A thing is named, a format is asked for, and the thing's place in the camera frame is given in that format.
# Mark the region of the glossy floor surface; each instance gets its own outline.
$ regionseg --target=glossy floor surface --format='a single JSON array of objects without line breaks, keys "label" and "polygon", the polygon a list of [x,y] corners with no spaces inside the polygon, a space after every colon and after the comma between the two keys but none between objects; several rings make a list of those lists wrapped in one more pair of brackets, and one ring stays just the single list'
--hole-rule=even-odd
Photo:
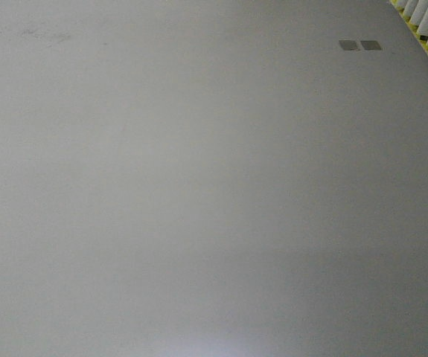
[{"label": "glossy floor surface", "polygon": [[397,11],[0,1],[20,356],[428,356],[428,57]]}]

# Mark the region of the white floor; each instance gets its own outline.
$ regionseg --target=white floor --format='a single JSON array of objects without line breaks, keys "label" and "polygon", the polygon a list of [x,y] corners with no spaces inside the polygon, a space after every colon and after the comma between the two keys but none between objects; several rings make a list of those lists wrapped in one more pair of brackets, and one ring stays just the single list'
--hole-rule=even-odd
[{"label": "white floor", "polygon": [[21,356],[428,356],[428,57],[394,8],[0,1]]}]

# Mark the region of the gray floor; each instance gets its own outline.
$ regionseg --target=gray floor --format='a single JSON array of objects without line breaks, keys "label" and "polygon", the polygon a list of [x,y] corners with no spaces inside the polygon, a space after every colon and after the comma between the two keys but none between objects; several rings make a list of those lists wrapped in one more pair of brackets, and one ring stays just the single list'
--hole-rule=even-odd
[{"label": "gray floor", "polygon": [[0,1],[20,356],[428,356],[428,58],[394,8]]}]

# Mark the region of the dark object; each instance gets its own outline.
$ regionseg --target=dark object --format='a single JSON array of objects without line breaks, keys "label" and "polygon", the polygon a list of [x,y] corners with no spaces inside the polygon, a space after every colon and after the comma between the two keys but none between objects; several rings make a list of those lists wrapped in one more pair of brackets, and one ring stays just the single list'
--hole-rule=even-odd
[{"label": "dark object", "polygon": [[360,48],[357,46],[357,42],[352,39],[341,39],[339,45],[345,51],[359,51]]},{"label": "dark object", "polygon": [[361,41],[361,45],[366,51],[381,51],[383,49],[378,41]]}]

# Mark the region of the yellow tactile strip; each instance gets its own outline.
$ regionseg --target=yellow tactile strip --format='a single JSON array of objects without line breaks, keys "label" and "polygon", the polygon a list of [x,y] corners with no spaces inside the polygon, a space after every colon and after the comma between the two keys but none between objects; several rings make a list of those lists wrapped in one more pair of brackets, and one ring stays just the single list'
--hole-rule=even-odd
[{"label": "yellow tactile strip", "polygon": [[[392,4],[395,4],[397,0],[391,0]],[[424,39],[421,39],[421,36],[419,34],[417,34],[417,29],[418,26],[413,25],[409,22],[410,17],[408,16],[404,16],[403,11],[404,9],[401,8],[396,8],[397,11],[399,12],[400,16],[402,17],[402,19],[405,21],[405,23],[407,24],[407,26],[409,27],[409,29],[411,30],[411,32],[414,34],[415,38],[418,40],[418,42],[421,44],[422,48],[424,49],[424,51],[426,51],[426,53],[428,54],[428,45],[427,45],[427,41]]]}]

